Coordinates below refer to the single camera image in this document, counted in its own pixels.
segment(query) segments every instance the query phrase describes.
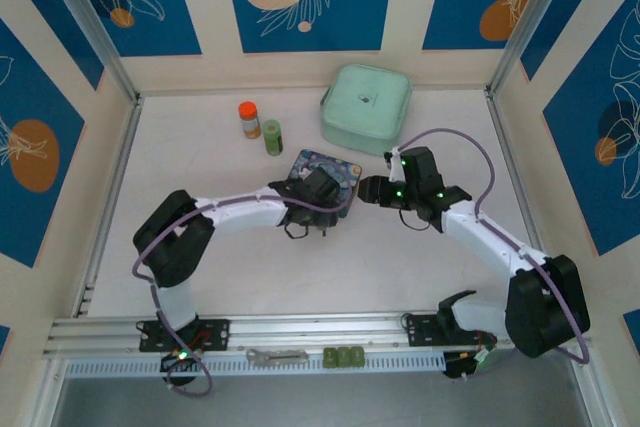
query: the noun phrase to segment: cable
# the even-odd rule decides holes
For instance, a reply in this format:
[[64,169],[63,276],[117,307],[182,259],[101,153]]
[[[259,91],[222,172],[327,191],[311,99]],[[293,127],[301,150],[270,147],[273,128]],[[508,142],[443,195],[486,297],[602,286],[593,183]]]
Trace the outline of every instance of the cable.
[[[515,252],[519,252],[520,251],[520,246],[518,244],[516,244],[513,240],[511,240],[509,237],[507,237],[502,232],[500,232],[500,230],[498,230],[495,227],[493,227],[493,225],[491,225],[489,222],[487,222],[486,220],[478,217],[478,215],[480,214],[480,204],[482,204],[482,202],[487,197],[487,195],[489,195],[489,192],[491,192],[491,190],[493,189],[493,186],[495,184],[495,181],[496,181],[496,170],[495,170],[495,167],[494,167],[493,162],[491,160],[491,157],[489,156],[489,153],[487,152],[487,150],[476,139],[471,137],[469,134],[466,134],[466,133],[461,132],[461,131],[456,130],[456,129],[449,129],[449,128],[446,128],[446,127],[438,127],[438,128],[435,128],[435,129],[429,129],[429,130],[427,130],[425,132],[422,132],[421,134],[416,135],[414,138],[412,138],[408,142],[405,142],[404,144],[402,144],[398,148],[398,150],[400,150],[402,152],[403,150],[405,150],[407,147],[409,147],[411,144],[413,144],[417,140],[419,140],[419,139],[421,139],[423,137],[426,137],[427,135],[435,134],[435,133],[447,133],[447,134],[457,135],[458,137],[462,137],[462,138],[468,140],[469,142],[471,142],[480,151],[482,156],[485,158],[485,160],[487,161],[487,165],[489,166],[489,174],[490,174],[489,185],[487,186],[485,191],[482,193],[482,195],[480,195],[480,197],[478,197],[478,201],[476,202],[476,205],[475,205],[476,218],[478,219],[480,224],[482,224],[489,231],[491,231],[493,234],[495,234],[498,238],[500,238],[503,242],[505,242],[509,247],[511,247]],[[547,274],[547,272],[542,268],[542,266],[539,265],[538,262],[536,262],[529,254],[526,254],[524,256],[524,259],[527,261],[527,263],[529,263],[529,265],[531,265],[536,270],[536,272],[538,272],[540,277],[542,277],[542,279],[545,281],[545,283],[549,287],[549,290],[551,291],[553,296],[558,301],[558,305],[560,305],[560,308],[562,309],[563,314],[567,318],[567,321],[569,322],[569,325],[571,326],[571,330],[573,330],[573,333],[575,334],[576,340],[578,341],[578,345],[580,346],[580,351],[582,353],[582,358],[576,356],[575,354],[572,354],[571,352],[569,352],[568,350],[566,350],[563,347],[556,347],[556,350],[559,351],[560,353],[566,355],[570,359],[578,362],[579,364],[588,364],[589,363],[589,349],[587,347],[587,343],[586,343],[586,341],[584,339],[584,336],[582,335],[582,332],[580,332],[580,327],[578,326],[578,322],[576,321],[575,317],[573,316],[573,313],[571,312],[571,309],[569,308],[569,305],[567,304],[567,301],[562,296],[562,293],[560,292],[560,289],[558,289],[556,284],[553,282],[553,280],[551,279],[549,274]]]
[[[330,160],[323,160],[323,163],[332,164],[337,170],[342,172],[342,174],[343,174],[345,179],[349,178],[349,174],[348,174],[348,172],[346,171],[346,169],[343,166],[341,166],[341,165],[339,165],[339,164],[337,164],[335,162],[332,162]],[[184,389],[180,389],[180,388],[177,388],[177,387],[173,386],[171,384],[171,372],[173,371],[173,367],[178,364],[176,362],[176,364],[174,364],[174,366],[172,366],[172,368],[168,369],[168,371],[167,371],[167,380],[166,380],[167,385],[174,392],[176,392],[176,393],[178,393],[178,394],[180,394],[180,395],[182,395],[184,397],[191,397],[191,398],[205,397],[205,396],[209,395],[209,393],[213,390],[213,378],[211,377],[211,372],[209,372],[209,369],[207,369],[207,366],[202,361],[202,358],[199,355],[196,355],[196,353],[191,349],[191,347],[188,346],[180,338],[178,333],[169,324],[169,320],[167,319],[166,315],[162,311],[162,307],[160,305],[160,300],[158,299],[158,287],[157,287],[153,277],[150,277],[148,275],[141,274],[140,272],[138,272],[138,270],[140,269],[140,265],[142,265],[144,260],[153,251],[153,249],[155,249],[158,246],[158,244],[160,244],[160,242],[162,242],[169,234],[171,234],[175,229],[177,229],[178,227],[183,225],[186,221],[188,221],[188,220],[192,219],[193,217],[196,217],[197,215],[200,215],[200,214],[202,214],[204,212],[207,212],[209,210],[215,210],[215,209],[217,209],[219,207],[225,207],[227,205],[239,204],[239,203],[242,203],[242,202],[253,202],[253,201],[256,201],[256,200],[258,202],[260,202],[260,200],[264,199],[264,200],[274,200],[274,201],[277,201],[277,202],[285,202],[285,203],[296,204],[296,205],[300,205],[302,207],[305,207],[307,209],[315,210],[315,211],[321,212],[321,213],[334,213],[334,212],[340,212],[342,209],[344,209],[345,207],[347,207],[349,205],[349,203],[351,202],[351,195],[352,194],[353,194],[353,189],[351,187],[351,183],[347,182],[347,196],[345,198],[345,201],[342,202],[338,207],[331,207],[331,208],[319,207],[319,206],[316,206],[316,205],[313,205],[313,204],[309,204],[307,202],[303,202],[303,201],[298,200],[298,199],[290,199],[290,198],[281,197],[281,196],[278,196],[278,195],[262,195],[262,196],[259,196],[259,197],[256,196],[256,195],[246,195],[246,196],[243,196],[243,197],[236,197],[236,198],[232,198],[232,199],[222,200],[217,205],[207,204],[207,205],[205,205],[203,207],[199,207],[197,209],[192,210],[191,212],[189,212],[189,213],[183,215],[182,217],[180,217],[175,222],[171,223],[167,228],[165,228],[160,233],[160,235],[158,235],[155,239],[153,239],[153,241],[151,241],[151,243],[147,246],[146,249],[144,249],[140,253],[140,255],[138,256],[136,261],[133,263],[133,267],[131,268],[131,273],[137,279],[146,280],[147,282],[149,282],[150,289],[151,289],[151,298],[153,300],[153,304],[155,305],[156,314],[158,315],[158,319],[160,319],[160,322],[162,322],[162,325],[164,326],[165,330],[169,333],[169,335],[171,335],[171,337],[173,337],[173,339],[178,343],[178,345],[185,352],[187,352],[189,357],[191,357],[194,360],[194,362],[198,365],[198,367],[200,367],[200,369],[204,373],[205,377],[207,378],[207,388],[203,392],[187,392]]]
[[429,227],[431,227],[431,224],[427,222],[427,226],[426,227],[414,227],[412,225],[407,224],[407,222],[404,220],[404,216],[402,215],[402,210],[398,210],[398,215],[400,216],[400,222],[402,222],[402,225],[404,225],[405,227],[411,229],[411,230],[415,230],[416,232],[424,232],[425,230],[428,230]]

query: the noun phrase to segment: orange-capped bottle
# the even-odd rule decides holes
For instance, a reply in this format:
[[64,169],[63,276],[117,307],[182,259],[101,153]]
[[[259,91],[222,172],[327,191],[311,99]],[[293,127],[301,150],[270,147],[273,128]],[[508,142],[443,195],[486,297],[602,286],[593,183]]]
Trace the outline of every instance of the orange-capped bottle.
[[258,108],[253,102],[242,102],[238,106],[238,114],[242,121],[242,130],[247,139],[260,137],[260,120],[258,120]]

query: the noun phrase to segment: white floor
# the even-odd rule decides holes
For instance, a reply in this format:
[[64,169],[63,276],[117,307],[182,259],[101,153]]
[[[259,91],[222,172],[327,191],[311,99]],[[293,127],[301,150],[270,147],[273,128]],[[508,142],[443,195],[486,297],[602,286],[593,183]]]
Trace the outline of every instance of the white floor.
[[[89,315],[154,314],[148,286],[131,275],[132,237],[173,190],[186,189],[194,197],[251,192],[284,179],[304,148],[356,162],[363,177],[385,174],[382,158],[322,139],[323,94],[323,89],[292,89],[147,98]],[[284,152],[279,157],[267,155],[262,138],[244,138],[236,110],[244,100],[257,103],[262,120],[280,121]],[[486,147],[498,179],[483,210],[526,240],[483,93],[416,90],[401,139],[433,127],[463,130]],[[480,195],[488,169],[471,144],[446,134],[423,143],[433,150],[446,185]],[[413,214],[407,219],[419,222]],[[396,211],[358,199],[326,238],[313,231],[292,241],[282,229],[262,229],[212,242],[192,279],[202,315],[430,310],[451,294],[497,280],[435,229],[411,231]]]

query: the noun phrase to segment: green bottle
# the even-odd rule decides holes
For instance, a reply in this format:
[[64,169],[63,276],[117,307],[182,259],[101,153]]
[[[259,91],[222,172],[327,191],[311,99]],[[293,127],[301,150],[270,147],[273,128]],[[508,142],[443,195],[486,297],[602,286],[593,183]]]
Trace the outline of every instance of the green bottle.
[[278,121],[273,119],[265,121],[262,124],[262,136],[269,155],[280,155],[282,153],[282,133]]

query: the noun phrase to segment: wall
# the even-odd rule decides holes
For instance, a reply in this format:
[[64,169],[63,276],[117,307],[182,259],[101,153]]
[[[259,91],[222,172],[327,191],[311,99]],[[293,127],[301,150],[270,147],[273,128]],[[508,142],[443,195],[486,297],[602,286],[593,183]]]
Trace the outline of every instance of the wall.
[[[33,1],[70,52],[86,47],[68,34],[73,19]],[[485,85],[527,2],[90,1],[140,91],[322,86],[349,62],[416,84]],[[81,67],[95,80],[91,60]]]
[[[621,192],[628,191],[623,188],[622,151],[616,159],[598,157],[603,143],[594,120],[606,111],[604,99],[616,100],[609,64],[618,37],[609,34],[607,24],[613,18],[612,25],[620,30],[620,19],[631,11],[627,3],[623,17],[615,17],[625,1],[582,0],[531,81],[524,68],[514,69],[499,104],[545,246],[578,265],[591,314],[590,335],[629,425],[640,425],[640,363],[622,320],[640,303],[640,237],[629,240],[638,234],[640,199],[624,199],[624,210],[614,212]],[[603,45],[608,45],[608,55],[600,61],[594,56]],[[601,70],[603,83],[589,77]],[[581,152],[584,158],[576,161],[572,156]],[[616,188],[596,190],[602,179]],[[585,200],[580,194],[585,191],[595,198]],[[604,214],[598,221],[589,214],[594,205]]]
[[[9,119],[16,114],[27,118],[48,115],[59,153],[59,169],[57,172],[54,169],[51,175],[55,179],[50,179],[51,184],[46,181],[47,185],[34,184],[33,179],[46,180],[50,163],[32,164],[35,171],[20,173],[28,159],[43,158],[33,152],[23,150],[19,161],[15,152],[9,153],[7,162],[0,166],[2,222],[10,214],[14,222],[10,228],[2,224],[3,239],[14,235],[16,243],[37,242],[36,250],[25,255],[22,249],[12,249],[8,245],[11,243],[0,242],[0,251],[8,253],[0,253],[0,325],[11,329],[0,359],[0,423],[13,425],[52,319],[71,313],[130,107],[108,74],[102,75],[94,88],[30,0],[0,0],[0,19],[3,29],[6,25],[12,32],[10,35],[3,30],[0,48],[6,48],[15,36],[17,41],[12,45],[21,44],[39,64],[39,67],[35,63],[27,65],[26,55],[13,61],[7,81],[0,86],[0,117],[7,119],[15,132],[14,121]],[[23,84],[20,95],[15,95],[11,82],[33,72],[33,83]],[[14,89],[11,96],[7,90],[1,90],[11,85]],[[9,98],[24,102],[24,106],[16,109]],[[62,125],[55,124],[57,117],[64,120]],[[74,135],[65,134],[69,131],[67,124],[73,124]],[[75,132],[80,129],[78,138]],[[27,129],[23,136],[28,138],[33,132]],[[17,145],[15,137],[10,142]],[[46,150],[53,144],[55,141],[47,138],[44,150],[40,151],[46,152],[49,160],[56,157],[55,152]],[[69,165],[65,176],[66,163]],[[48,198],[46,206],[53,209],[52,215],[49,217],[48,212],[45,217],[46,233],[31,237],[27,232],[36,223],[36,217],[44,215],[41,202],[45,198]],[[18,215],[13,208],[16,204]]]

